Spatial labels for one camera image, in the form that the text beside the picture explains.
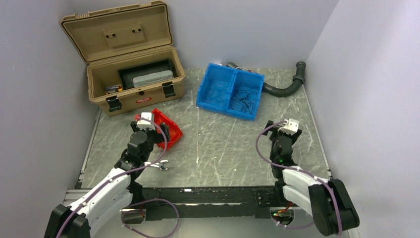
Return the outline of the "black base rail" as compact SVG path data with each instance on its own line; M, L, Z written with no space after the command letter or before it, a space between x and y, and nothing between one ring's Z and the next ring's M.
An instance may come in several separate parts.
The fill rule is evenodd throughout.
M126 206L125 218L145 212L147 221L170 218L254 217L269 219L272 213L296 205L281 198L275 186L136 187Z

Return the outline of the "yellow black tool in toolbox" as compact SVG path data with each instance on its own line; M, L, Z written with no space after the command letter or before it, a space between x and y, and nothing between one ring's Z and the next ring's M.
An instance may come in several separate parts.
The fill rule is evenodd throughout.
M123 87L121 85L113 85L105 88L105 92L107 94L112 94L121 91L123 91Z

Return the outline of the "silver open-end wrench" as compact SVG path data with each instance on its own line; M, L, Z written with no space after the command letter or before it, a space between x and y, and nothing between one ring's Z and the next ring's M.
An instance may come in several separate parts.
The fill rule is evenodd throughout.
M144 165L147 167L153 167L153 168L157 168L161 171L167 171L169 169L169 166L167 166L167 163L169 163L168 160L161 160L159 162L145 162Z

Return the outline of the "red plastic bin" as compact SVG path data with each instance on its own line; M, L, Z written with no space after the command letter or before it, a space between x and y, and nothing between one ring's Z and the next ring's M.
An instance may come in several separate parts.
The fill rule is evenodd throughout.
M139 129L151 129L155 130L157 133L160 133L160 131L156 129L153 123L142 120L141 118L145 118L150 121L153 120L156 125L161 125L164 123L167 126L167 132L169 133L169 137L167 137L167 150L169 150L183 135L183 132L179 126L158 109L153 109L151 112L136 114L135 121L136 126Z

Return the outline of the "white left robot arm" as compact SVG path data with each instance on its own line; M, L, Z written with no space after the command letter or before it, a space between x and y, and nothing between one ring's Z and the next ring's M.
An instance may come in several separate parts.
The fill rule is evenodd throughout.
M135 182L148 162L154 145L167 144L169 126L142 118L130 123L133 133L108 175L81 198L51 212L46 238L92 238L119 210L136 208L142 202L142 186Z

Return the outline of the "tan plastic toolbox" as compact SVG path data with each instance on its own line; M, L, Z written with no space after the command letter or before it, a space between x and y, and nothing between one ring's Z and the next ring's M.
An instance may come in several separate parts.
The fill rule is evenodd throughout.
M73 14L61 27L87 64L88 96L108 116L184 96L185 71L173 44L165 2L155 0ZM173 78L134 87L132 79L171 70ZM107 94L105 88L123 91Z

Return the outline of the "grey case in toolbox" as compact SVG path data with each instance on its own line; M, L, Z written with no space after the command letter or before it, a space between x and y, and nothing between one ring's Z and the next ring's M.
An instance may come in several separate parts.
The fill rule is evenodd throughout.
M150 73L142 76L136 76L132 79L134 87L141 87L149 84L155 84L173 78L171 70Z

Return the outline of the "blue plastic divided bin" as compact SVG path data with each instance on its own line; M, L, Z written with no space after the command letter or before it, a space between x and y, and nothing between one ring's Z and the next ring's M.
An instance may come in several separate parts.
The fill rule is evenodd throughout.
M244 120L254 120L264 76L210 63L198 88L196 106Z

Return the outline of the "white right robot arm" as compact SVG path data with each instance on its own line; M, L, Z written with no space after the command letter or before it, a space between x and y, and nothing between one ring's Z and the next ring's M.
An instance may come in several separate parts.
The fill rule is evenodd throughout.
M290 202L302 208L326 237L357 228L360 218L343 181L320 178L293 161L293 145L301 133L299 122L294 119L269 120L260 133L268 135L271 141L269 158L261 158L271 165L273 176L278 180L273 192L274 202L279 206Z

